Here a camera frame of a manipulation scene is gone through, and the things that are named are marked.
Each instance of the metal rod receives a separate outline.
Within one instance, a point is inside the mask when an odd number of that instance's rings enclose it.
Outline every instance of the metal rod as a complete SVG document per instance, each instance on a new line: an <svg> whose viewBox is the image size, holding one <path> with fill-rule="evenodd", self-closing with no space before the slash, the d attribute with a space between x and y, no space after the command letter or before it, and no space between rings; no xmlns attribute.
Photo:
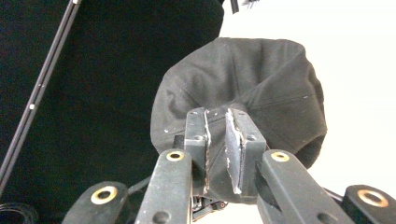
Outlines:
<svg viewBox="0 0 396 224"><path fill-rule="evenodd" d="M35 117L35 112L38 109L38 106L44 95L44 91L50 81L53 69L64 46L64 41L70 32L74 18L77 15L80 3L81 0L70 0L69 4L67 5L61 24L59 25L58 31L49 49L46 61L44 61L30 99L23 111L17 131L12 138L7 155L5 156L3 164L0 168L0 198L14 168L15 162L21 152L21 147Z"/></svg>
<svg viewBox="0 0 396 224"><path fill-rule="evenodd" d="M150 179L151 179L151 175L146 179L140 181L139 183L128 188L128 195L132 195L137 191L141 190L142 188L144 188L145 186L147 186L149 184Z"/></svg>

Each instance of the black cap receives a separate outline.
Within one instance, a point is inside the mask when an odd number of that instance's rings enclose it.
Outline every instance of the black cap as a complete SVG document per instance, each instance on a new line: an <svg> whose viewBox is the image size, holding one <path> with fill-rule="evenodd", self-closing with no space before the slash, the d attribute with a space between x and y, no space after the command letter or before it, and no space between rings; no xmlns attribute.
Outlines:
<svg viewBox="0 0 396 224"><path fill-rule="evenodd" d="M151 114L151 141L161 153L184 134L186 115L205 107L211 133L207 197L245 202L233 194L225 157L228 108L248 112L269 148L294 153L305 167L327 132L323 91L302 45L289 40L218 38L165 74Z"/></svg>

